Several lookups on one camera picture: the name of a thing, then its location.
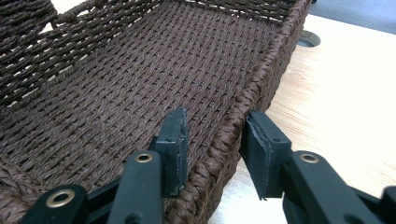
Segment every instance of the wooden table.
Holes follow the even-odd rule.
[[[348,185],[376,197],[396,185],[396,35],[309,15],[315,48],[297,46],[266,114],[293,150],[326,158]],[[259,201],[240,161],[209,221],[286,223],[281,200]]]

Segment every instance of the brown wicker basket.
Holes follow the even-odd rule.
[[[120,176],[185,107],[189,179],[165,220],[205,223],[310,0],[90,0],[60,15],[49,0],[0,4],[0,220],[17,222],[58,185],[93,190]]]

